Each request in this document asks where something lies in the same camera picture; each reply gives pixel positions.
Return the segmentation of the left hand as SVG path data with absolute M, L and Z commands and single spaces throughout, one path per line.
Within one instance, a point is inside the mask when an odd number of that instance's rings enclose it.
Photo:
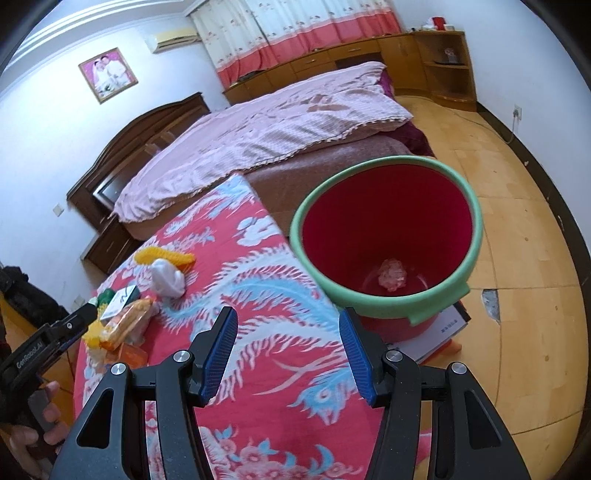
M 46 422 L 53 423 L 44 434 L 48 445 L 56 446 L 68 435 L 69 427 L 60 420 L 60 410 L 49 402 L 43 410 Z M 38 442 L 39 432 L 26 425 L 1 423 L 1 478 L 2 479 L 48 479 L 51 467 L 45 460 L 35 459 L 28 450 Z

